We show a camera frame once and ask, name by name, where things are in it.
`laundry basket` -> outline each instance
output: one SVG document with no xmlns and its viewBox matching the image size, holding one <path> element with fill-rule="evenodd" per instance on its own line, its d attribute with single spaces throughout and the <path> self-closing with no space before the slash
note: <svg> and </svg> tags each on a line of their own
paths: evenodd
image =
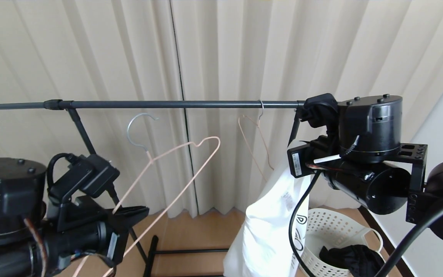
<svg viewBox="0 0 443 277">
<path fill-rule="evenodd" d="M 323 246 L 331 249 L 363 244 L 371 248 L 365 240 L 365 235 L 369 232 L 374 232 L 380 241 L 378 249 L 372 249 L 379 253 L 383 247 L 383 240 L 376 230 L 367 228 L 339 212 L 320 208 L 310 209 L 302 260 L 316 277 L 352 276 L 348 269 L 322 262 L 318 258 L 319 253 Z"/>
</svg>

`black cloth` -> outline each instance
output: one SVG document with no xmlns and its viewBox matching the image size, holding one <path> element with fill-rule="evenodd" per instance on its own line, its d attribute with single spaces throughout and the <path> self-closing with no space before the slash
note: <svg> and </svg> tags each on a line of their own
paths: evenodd
<svg viewBox="0 0 443 277">
<path fill-rule="evenodd" d="M 350 270 L 353 277 L 374 277 L 384 260 L 366 245 L 350 245 L 342 249 L 322 247 L 319 258 L 324 263 Z"/>
</svg>

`wooden floor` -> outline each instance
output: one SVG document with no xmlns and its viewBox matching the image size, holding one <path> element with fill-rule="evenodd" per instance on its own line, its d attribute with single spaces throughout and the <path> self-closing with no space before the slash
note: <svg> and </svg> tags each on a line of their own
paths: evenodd
<svg viewBox="0 0 443 277">
<path fill-rule="evenodd" d="M 368 226 L 357 209 L 340 209 L 338 212 L 346 214 L 362 225 Z M 137 235 L 156 218 L 150 215 L 134 227 Z M 241 224 L 244 222 L 244 214 L 234 209 L 227 215 L 211 211 L 192 219 L 187 212 L 183 212 L 174 219 L 166 216 L 158 221 L 155 226 L 141 240 L 141 244 L 148 253 L 150 241 L 153 235 L 160 238 L 158 250 L 177 249 L 209 249 L 228 248 L 234 240 Z M 378 239 L 371 234 L 367 237 L 371 247 L 378 245 Z M 388 258 L 385 250 L 382 251 L 385 259 Z M 169 254 L 155 257 L 153 277 L 174 277 L 185 275 L 209 275 L 223 272 L 223 258 L 225 253 L 207 254 Z M 59 277 L 71 277 L 77 263 L 73 263 Z M 123 263 L 117 268 L 117 277 L 142 277 L 145 268 L 139 252 L 134 249 L 128 254 Z M 102 261 L 91 257 L 81 270 L 79 277 L 101 277 L 107 270 Z M 296 277 L 305 277 L 300 270 Z M 394 268 L 389 277 L 401 277 L 399 271 Z"/>
</svg>

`black clothes rail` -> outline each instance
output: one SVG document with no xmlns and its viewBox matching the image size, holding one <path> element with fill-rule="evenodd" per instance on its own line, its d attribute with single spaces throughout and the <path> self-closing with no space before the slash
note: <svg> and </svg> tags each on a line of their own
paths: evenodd
<svg viewBox="0 0 443 277">
<path fill-rule="evenodd" d="M 87 150 L 90 154 L 96 154 L 92 141 L 81 122 L 81 118 L 78 115 L 76 109 L 78 108 L 291 108 L 302 109 L 305 101 L 226 101 L 226 100 L 199 100 L 199 101 L 72 101 L 53 99 L 44 102 L 30 102 L 30 103 L 2 103 L 0 104 L 0 110 L 7 109 L 50 109 L 50 110 L 67 110 L 69 116 L 73 120 L 76 128 L 81 136 L 81 139 L 85 143 Z M 297 131 L 300 123 L 298 112 L 295 113 L 293 127 L 290 134 L 290 142 L 292 142 L 297 136 Z M 118 204 L 119 199 L 117 192 L 114 188 L 108 190 L 109 196 L 114 201 L 114 204 Z M 129 230 L 133 240 L 138 237 L 133 228 Z M 227 252 L 228 249 L 185 249 L 185 250 L 157 250 L 158 237 L 153 236 L 150 244 L 150 250 L 148 256 L 146 256 L 143 247 L 140 242 L 137 244 L 137 248 L 143 258 L 146 266 L 143 272 L 143 277 L 151 277 L 153 262 L 155 255 L 164 254 L 194 254 L 194 253 L 213 253 L 213 252 Z M 223 275 L 190 275 L 183 277 L 223 277 Z"/>
</svg>

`wire hanger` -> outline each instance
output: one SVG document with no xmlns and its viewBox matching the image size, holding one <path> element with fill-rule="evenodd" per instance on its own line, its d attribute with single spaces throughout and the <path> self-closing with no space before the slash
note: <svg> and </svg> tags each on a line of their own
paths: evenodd
<svg viewBox="0 0 443 277">
<path fill-rule="evenodd" d="M 259 130 L 259 134 L 261 135 L 262 143 L 264 144 L 264 148 L 266 148 L 266 154 L 267 154 L 267 156 L 268 156 L 268 165 L 269 165 L 269 167 L 270 167 L 272 170 L 275 170 L 275 169 L 272 167 L 271 162 L 270 162 L 270 160 L 269 160 L 269 150 L 268 150 L 268 146 L 267 146 L 267 144 L 266 144 L 266 141 L 264 140 L 264 136 L 262 135 L 262 131 L 261 131 L 261 128 L 260 128 L 261 117 L 262 117 L 262 115 L 264 114 L 264 103 L 262 102 L 262 100 L 259 100 L 259 102 L 261 102 L 261 108 L 262 108 L 262 110 L 261 110 L 261 114 L 260 114 L 260 116 L 257 118 L 257 122 L 253 121 L 252 118 L 246 116 L 245 114 L 239 116 L 238 121 L 239 121 L 239 128 L 240 128 L 240 131 L 241 131 L 241 133 L 242 133 L 242 136 L 244 137 L 244 141 L 246 142 L 247 149 L 249 149 L 249 152 L 251 153 L 251 156 L 252 156 L 252 158 L 253 158 L 253 161 L 254 161 L 255 165 L 257 166 L 257 169 L 258 169 L 259 172 L 261 173 L 262 178 L 267 182 L 268 180 L 266 179 L 266 177 L 265 177 L 264 174 L 262 173 L 262 170 L 261 170 L 259 164 L 258 164 L 257 161 L 255 160 L 255 157 L 254 157 L 253 151 L 251 150 L 251 147 L 249 146 L 249 143 L 248 143 L 248 141 L 247 141 L 246 135 L 244 134 L 244 131 L 242 130 L 242 126 L 240 125 L 240 118 L 248 118 L 248 119 L 249 119 L 249 120 L 250 120 L 250 121 L 251 121 L 251 122 L 257 127 L 257 129 Z"/>
<path fill-rule="evenodd" d="M 174 200 L 163 210 L 163 212 L 161 212 L 156 219 L 148 226 L 148 228 L 146 228 L 143 233 L 130 245 L 130 247 L 124 252 L 124 256 L 126 256 L 134 247 L 135 245 L 144 237 L 144 235 L 153 227 L 153 225 L 155 225 L 155 223 L 157 223 L 161 217 L 167 213 L 167 211 L 174 205 L 174 203 L 179 200 L 179 198 L 181 197 L 181 195 L 188 189 L 188 187 L 190 186 L 190 184 L 194 181 L 194 179 L 199 175 L 199 173 L 204 169 L 204 167 L 207 165 L 207 163 L 211 160 L 211 158 L 215 155 L 215 153 L 218 151 L 218 149 L 220 148 L 220 138 L 219 137 L 206 137 L 204 138 L 201 142 L 199 142 L 198 144 L 196 144 L 195 142 L 186 142 L 184 144 L 181 144 L 177 147 L 174 147 L 172 149 L 170 149 L 169 151 L 166 151 L 163 154 L 160 154 L 160 156 L 157 156 L 155 158 L 152 158 L 147 147 L 145 147 L 142 144 L 136 144 L 131 140 L 130 134 L 129 134 L 129 130 L 130 130 L 130 126 L 131 123 L 137 119 L 139 116 L 141 115 L 147 115 L 155 120 L 157 120 L 158 118 L 155 118 L 147 113 L 141 113 L 137 116 L 135 116 L 133 119 L 131 119 L 129 125 L 128 125 L 128 129 L 127 129 L 127 136 L 128 136 L 128 140 L 131 144 L 137 146 L 137 147 L 141 147 L 145 150 L 146 154 L 148 155 L 148 159 L 149 162 L 146 165 L 146 167 L 142 170 L 142 172 L 139 174 L 139 176 L 136 178 L 136 180 L 131 184 L 131 186 L 129 187 L 128 191 L 126 191 L 126 193 L 124 193 L 124 196 L 121 198 L 121 200 L 119 200 L 119 202 L 117 203 L 116 207 L 114 207 L 114 209 L 112 210 L 112 213 L 114 214 L 119 207 L 121 206 L 121 204 L 123 203 L 123 201 L 125 200 L 125 198 L 129 195 L 129 193 L 132 191 L 132 189 L 134 188 L 134 186 L 139 182 L 139 179 L 141 179 L 141 177 L 144 175 L 144 173 L 146 172 L 146 170 L 150 167 L 150 165 L 153 165 L 153 163 L 164 157 L 167 156 L 168 154 L 176 151 L 177 149 L 180 149 L 182 147 L 186 147 L 188 145 L 194 145 L 194 147 L 200 147 L 204 141 L 206 140 L 211 140 L 211 139 L 215 139 L 218 141 L 218 145 L 216 147 L 216 149 L 211 153 L 211 155 L 208 157 L 208 159 L 203 163 L 203 165 L 201 166 L 201 168 L 199 168 L 199 170 L 194 174 L 194 176 L 192 176 L 192 178 L 190 179 L 190 181 L 188 182 L 188 184 L 186 184 L 186 186 L 182 189 L 182 191 L 179 193 L 179 195 L 177 195 L 176 198 L 174 198 Z M 79 271 L 81 270 L 81 268 L 83 267 L 84 263 L 86 262 L 88 256 L 86 256 L 85 258 L 83 258 L 83 260 L 81 261 L 81 263 L 78 265 L 78 267 L 76 268 L 76 271 L 73 274 L 73 277 L 77 277 Z M 103 277 L 107 277 L 110 273 L 112 272 L 112 269 L 109 269 L 104 275 Z"/>
</svg>

